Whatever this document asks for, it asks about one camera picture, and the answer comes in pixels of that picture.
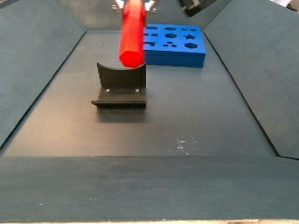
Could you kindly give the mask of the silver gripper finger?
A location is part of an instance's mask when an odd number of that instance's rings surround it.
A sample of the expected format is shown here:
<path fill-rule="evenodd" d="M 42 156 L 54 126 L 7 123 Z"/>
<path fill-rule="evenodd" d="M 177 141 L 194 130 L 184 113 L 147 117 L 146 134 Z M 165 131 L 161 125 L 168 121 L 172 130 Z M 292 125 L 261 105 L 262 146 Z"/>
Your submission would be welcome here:
<path fill-rule="evenodd" d="M 155 5 L 158 4 L 158 0 L 149 0 L 145 3 L 145 10 L 147 12 L 154 12 L 155 11 Z"/>
<path fill-rule="evenodd" d="M 113 0 L 113 9 L 122 13 L 125 9 L 125 4 L 125 0 Z"/>

